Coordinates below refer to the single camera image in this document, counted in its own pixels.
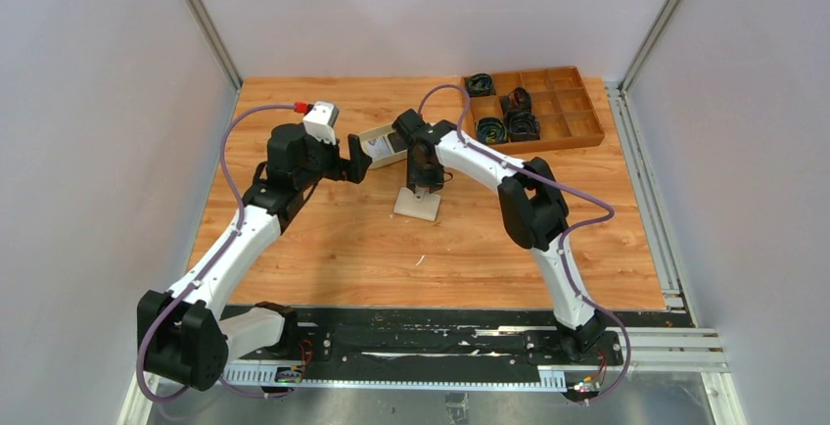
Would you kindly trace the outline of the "white leather card holder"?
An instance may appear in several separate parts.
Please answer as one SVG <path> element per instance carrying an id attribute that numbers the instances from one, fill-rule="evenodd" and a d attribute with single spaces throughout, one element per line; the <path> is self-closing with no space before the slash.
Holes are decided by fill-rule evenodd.
<path id="1" fill-rule="evenodd" d="M 430 193 L 425 200 L 418 201 L 414 198 L 413 190 L 401 187 L 392 212 L 397 215 L 435 222 L 438 217 L 440 202 L 440 194 Z"/>

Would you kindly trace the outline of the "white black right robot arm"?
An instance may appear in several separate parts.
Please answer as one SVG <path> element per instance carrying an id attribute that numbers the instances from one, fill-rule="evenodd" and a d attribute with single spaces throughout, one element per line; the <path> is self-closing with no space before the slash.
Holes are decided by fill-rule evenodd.
<path id="1" fill-rule="evenodd" d="M 406 187 L 415 197 L 442 190 L 452 172 L 497 196 L 506 233 L 530 252 L 553 300 L 560 351 L 572 361 L 595 352 L 606 323 L 576 268 L 569 208 L 549 164 L 485 149 L 455 124 L 428 123 L 413 110 L 398 116 L 392 129 L 406 147 Z"/>

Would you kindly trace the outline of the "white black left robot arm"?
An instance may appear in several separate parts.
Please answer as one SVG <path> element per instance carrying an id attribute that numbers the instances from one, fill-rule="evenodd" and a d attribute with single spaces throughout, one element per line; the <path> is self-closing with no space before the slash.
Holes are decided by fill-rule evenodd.
<path id="1" fill-rule="evenodd" d="M 228 362 L 256 350 L 279 356 L 300 343 L 291 307 L 261 302 L 233 317 L 222 313 L 230 295 L 256 260 L 293 222 L 323 179 L 361 182 L 371 158 L 359 138 L 325 142 L 302 124 L 276 126 L 267 158 L 254 171 L 222 236 L 203 258 L 164 292 L 148 291 L 137 306 L 137 373 L 153 373 L 185 388 L 205 391 Z"/>

